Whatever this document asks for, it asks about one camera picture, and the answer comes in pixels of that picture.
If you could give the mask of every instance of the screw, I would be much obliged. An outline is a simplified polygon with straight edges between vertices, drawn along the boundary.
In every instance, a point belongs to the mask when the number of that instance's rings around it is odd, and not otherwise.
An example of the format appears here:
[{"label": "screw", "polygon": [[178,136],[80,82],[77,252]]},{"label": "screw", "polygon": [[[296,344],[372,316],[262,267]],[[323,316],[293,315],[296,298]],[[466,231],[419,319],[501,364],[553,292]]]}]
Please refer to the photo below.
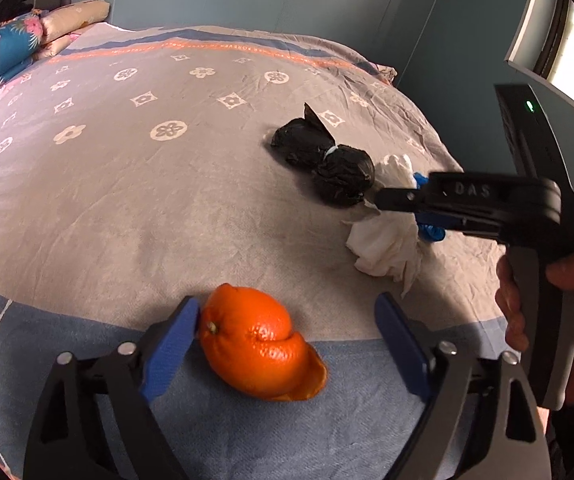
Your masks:
[{"label": "screw", "polygon": [[120,346],[118,346],[118,353],[120,355],[131,355],[135,351],[136,351],[136,344],[132,343],[131,341],[121,343]]},{"label": "screw", "polygon": [[456,355],[457,353],[456,345],[451,341],[440,341],[438,349],[446,355]]},{"label": "screw", "polygon": [[517,365],[518,364],[518,357],[515,353],[505,350],[502,354],[503,361],[510,365]]},{"label": "screw", "polygon": [[62,352],[62,354],[56,357],[56,362],[59,365],[68,365],[73,357],[74,355],[71,352]]}]

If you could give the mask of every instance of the gray bedsheet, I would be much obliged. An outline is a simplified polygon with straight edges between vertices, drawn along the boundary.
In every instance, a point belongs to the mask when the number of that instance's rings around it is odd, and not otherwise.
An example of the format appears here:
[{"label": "gray bedsheet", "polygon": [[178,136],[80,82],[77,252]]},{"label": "gray bedsheet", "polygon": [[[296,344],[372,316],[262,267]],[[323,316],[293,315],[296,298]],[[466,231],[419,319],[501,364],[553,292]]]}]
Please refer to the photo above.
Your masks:
[{"label": "gray bedsheet", "polygon": [[[423,408],[373,322],[376,296],[396,296],[400,285],[353,267],[347,222],[366,208],[322,204],[310,177],[267,149],[304,102],[337,142],[375,161],[407,153],[416,171],[459,169],[422,113],[365,59],[315,38],[96,25],[4,96],[0,463],[8,472],[22,476],[35,404],[59,352],[108,352],[183,296],[226,281],[284,303],[328,364],[329,382],[308,402],[249,399],[192,348],[153,404],[190,478],[385,475]],[[459,346],[498,355],[500,249],[448,234],[423,251],[403,301],[408,314]],[[105,404],[102,414],[115,437]],[[467,421],[442,478],[458,462]]]},{"label": "gray bedsheet", "polygon": [[[373,73],[314,38],[96,25],[0,103],[0,293],[142,329],[180,296],[231,282],[279,298],[309,339],[378,337],[369,306],[399,287],[353,268],[346,222],[365,208],[324,205],[267,150],[308,102],[375,161],[457,169]],[[403,304],[436,330],[496,318],[499,254],[449,234],[425,248]]]}]

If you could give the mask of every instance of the pillow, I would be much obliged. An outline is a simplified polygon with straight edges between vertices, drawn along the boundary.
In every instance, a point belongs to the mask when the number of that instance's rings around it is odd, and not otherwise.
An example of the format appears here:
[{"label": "pillow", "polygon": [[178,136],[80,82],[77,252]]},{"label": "pillow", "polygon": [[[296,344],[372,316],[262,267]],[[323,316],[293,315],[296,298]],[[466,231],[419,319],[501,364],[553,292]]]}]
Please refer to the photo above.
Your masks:
[{"label": "pillow", "polygon": [[62,50],[65,50],[74,41],[74,39],[75,38],[72,38],[71,34],[67,34],[67,36],[61,36],[47,44],[44,44],[33,54],[33,60],[38,61],[39,59],[54,57]]},{"label": "pillow", "polygon": [[40,19],[33,13],[18,16],[0,26],[0,76],[38,49],[42,37]]},{"label": "pillow", "polygon": [[96,25],[96,23],[91,23],[90,25],[85,25],[84,27],[77,28],[76,30],[70,33],[70,36],[73,37],[74,40],[77,40],[80,36],[86,33],[86,31],[94,27],[94,25]]},{"label": "pillow", "polygon": [[68,34],[90,23],[102,22],[109,15],[109,3],[104,0],[86,0],[50,12],[41,19],[45,34],[42,44]]}]

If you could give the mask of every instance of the black plastic bag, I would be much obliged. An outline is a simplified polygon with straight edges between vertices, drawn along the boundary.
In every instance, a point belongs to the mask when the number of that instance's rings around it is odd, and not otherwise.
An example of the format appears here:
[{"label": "black plastic bag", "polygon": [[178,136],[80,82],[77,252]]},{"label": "black plastic bag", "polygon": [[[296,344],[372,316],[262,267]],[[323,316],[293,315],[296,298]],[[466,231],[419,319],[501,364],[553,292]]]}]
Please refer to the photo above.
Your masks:
[{"label": "black plastic bag", "polygon": [[363,200],[374,172],[367,152],[339,144],[313,171],[314,187],[325,202],[349,207]]},{"label": "black plastic bag", "polygon": [[278,128],[273,134],[271,146],[288,164],[313,170],[335,144],[334,137],[314,110],[305,103],[305,118],[292,119]]}]

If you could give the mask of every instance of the blue blanket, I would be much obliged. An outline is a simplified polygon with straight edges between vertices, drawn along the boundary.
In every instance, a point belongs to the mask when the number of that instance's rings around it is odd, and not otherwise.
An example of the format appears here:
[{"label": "blue blanket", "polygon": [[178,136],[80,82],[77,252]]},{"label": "blue blanket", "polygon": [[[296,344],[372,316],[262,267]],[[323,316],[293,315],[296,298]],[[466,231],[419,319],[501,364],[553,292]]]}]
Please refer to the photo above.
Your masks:
[{"label": "blue blanket", "polygon": [[37,15],[24,14],[0,25],[0,80],[29,66],[42,39],[42,24]]},{"label": "blue blanket", "polygon": [[[468,344],[486,332],[502,339],[496,321],[440,331],[442,339]],[[62,316],[0,296],[0,464],[22,475],[38,396],[55,357],[105,355],[141,332]],[[195,342],[169,390],[153,402],[157,421],[193,480],[374,479],[384,477],[424,408],[408,393],[382,340],[315,342],[329,368],[329,383],[307,402],[264,402],[225,384]],[[491,348],[479,348],[483,354]],[[118,470],[134,478],[107,399],[100,399]],[[473,415],[465,416],[443,463],[453,474]]]}]

